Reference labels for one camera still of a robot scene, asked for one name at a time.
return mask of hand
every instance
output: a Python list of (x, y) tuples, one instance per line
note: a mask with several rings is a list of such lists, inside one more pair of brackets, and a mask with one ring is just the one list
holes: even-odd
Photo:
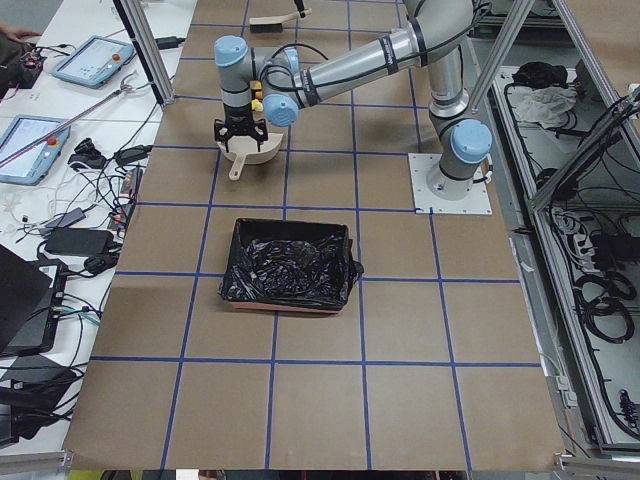
[(34, 32), (33, 30), (29, 30), (27, 28), (22, 27), (11, 27), (9, 25), (0, 25), (0, 31), (4, 33), (9, 40), (13, 40), (17, 43), (26, 43), (22, 40), (22, 37), (37, 37), (42, 35), (41, 33)]

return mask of blue joint cap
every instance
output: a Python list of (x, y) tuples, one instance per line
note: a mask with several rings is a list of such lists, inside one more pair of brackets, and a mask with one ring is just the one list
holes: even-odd
[(293, 73), (299, 72), (300, 60), (298, 58), (298, 50), (296, 50), (295, 47), (287, 47), (284, 49), (284, 54), (287, 56), (287, 60), (289, 60), (291, 71)]
[(230, 67), (241, 62), (248, 51), (245, 39), (234, 35), (220, 37), (213, 46), (216, 65), (219, 67)]
[(479, 164), (489, 154), (492, 144), (491, 130), (478, 120), (462, 120), (453, 127), (451, 148), (463, 163)]
[(262, 100), (264, 116), (276, 127), (288, 127), (298, 119), (300, 108), (293, 99), (281, 93), (270, 93)]

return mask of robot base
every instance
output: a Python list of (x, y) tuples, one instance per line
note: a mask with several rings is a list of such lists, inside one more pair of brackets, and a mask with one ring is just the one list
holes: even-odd
[[(447, 200), (433, 193), (427, 184), (432, 169), (440, 162), (440, 154), (409, 154), (413, 203), (416, 213), (491, 215), (491, 203), (484, 182), (471, 184), (469, 193), (461, 200)], [(474, 179), (482, 178), (480, 169)]]

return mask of bin liner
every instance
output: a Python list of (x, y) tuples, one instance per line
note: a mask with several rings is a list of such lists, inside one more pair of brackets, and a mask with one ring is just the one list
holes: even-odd
[(240, 218), (219, 293), (247, 308), (337, 312), (364, 271), (352, 243), (346, 225)]

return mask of brush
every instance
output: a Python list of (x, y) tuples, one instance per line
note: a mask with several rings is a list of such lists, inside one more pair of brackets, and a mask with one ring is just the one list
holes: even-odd
[(282, 32), (282, 24), (298, 18), (304, 18), (311, 14), (308, 8), (301, 12), (293, 12), (288, 15), (279, 15), (274, 17), (254, 17), (249, 19), (249, 31), (251, 33), (273, 33)]

